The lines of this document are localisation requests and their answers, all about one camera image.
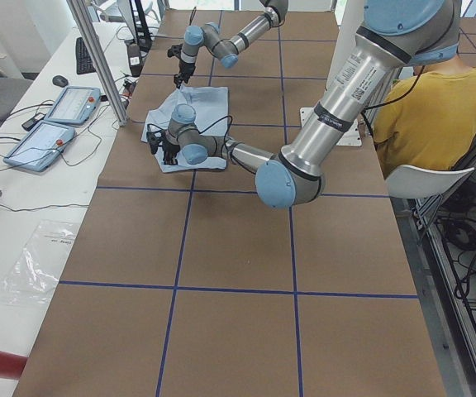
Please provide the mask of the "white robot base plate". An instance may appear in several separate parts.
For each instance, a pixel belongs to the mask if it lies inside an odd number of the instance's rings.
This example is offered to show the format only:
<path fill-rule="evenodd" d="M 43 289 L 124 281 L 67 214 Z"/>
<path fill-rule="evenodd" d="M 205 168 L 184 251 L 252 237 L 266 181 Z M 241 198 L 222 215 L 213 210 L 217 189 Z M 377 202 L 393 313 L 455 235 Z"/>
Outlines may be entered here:
<path fill-rule="evenodd" d="M 359 122 L 357 120 L 354 120 L 348 129 L 346 129 L 346 125 L 343 123 L 341 123 L 340 129 L 338 129 L 339 126 L 336 124 L 336 121 L 327 120 L 326 117 L 318 116 L 314 108 L 300 108 L 299 115 L 301 127 L 304 127 L 309 120 L 317 119 L 323 122 L 327 127 L 332 128 L 334 132 L 342 132 L 340 139 L 336 143 L 338 146 L 362 146 Z"/>

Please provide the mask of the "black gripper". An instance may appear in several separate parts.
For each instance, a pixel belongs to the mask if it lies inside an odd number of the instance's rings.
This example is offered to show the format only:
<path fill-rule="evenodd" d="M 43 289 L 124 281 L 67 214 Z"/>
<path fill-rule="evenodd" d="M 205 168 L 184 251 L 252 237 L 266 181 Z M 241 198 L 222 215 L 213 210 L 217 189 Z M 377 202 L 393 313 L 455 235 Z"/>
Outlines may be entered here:
<path fill-rule="evenodd" d="M 180 152 L 180 146 L 169 142 L 163 138 L 160 143 L 160 147 L 163 151 L 163 164 L 164 165 L 176 165 L 178 164 L 177 155 Z"/>
<path fill-rule="evenodd" d="M 180 88 L 182 84 L 187 84 L 196 69 L 196 65 L 194 63 L 188 63 L 183 60 L 180 60 L 178 65 L 179 71 L 174 75 L 174 83 L 176 88 Z"/>

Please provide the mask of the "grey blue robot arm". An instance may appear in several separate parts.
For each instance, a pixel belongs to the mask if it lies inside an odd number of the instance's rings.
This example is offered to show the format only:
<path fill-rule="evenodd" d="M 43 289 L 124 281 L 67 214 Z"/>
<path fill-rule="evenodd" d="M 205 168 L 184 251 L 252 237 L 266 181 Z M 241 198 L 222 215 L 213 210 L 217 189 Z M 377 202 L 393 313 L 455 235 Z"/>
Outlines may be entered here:
<path fill-rule="evenodd" d="M 208 22 L 203 26 L 189 25 L 183 35 L 183 43 L 172 45 L 167 50 L 169 58 L 178 59 L 179 71 L 174 75 L 174 85 L 181 88 L 187 84 L 196 69 L 198 52 L 202 47 L 218 59 L 221 65 L 232 68 L 239 59 L 239 54 L 250 47 L 264 33 L 281 26 L 288 12 L 288 1 L 261 1 L 264 11 L 233 37 L 221 36 L 220 26 Z"/>
<path fill-rule="evenodd" d="M 176 106 L 163 127 L 148 129 L 150 149 L 162 152 L 166 165 L 174 165 L 179 156 L 190 165 L 210 157 L 231 160 L 255 175 L 259 198 L 272 208 L 311 202 L 326 184 L 323 160 L 388 73 L 455 55 L 460 8 L 458 1 L 367 1 L 354 49 L 296 139 L 276 154 L 228 136 L 202 134 L 188 104 Z"/>

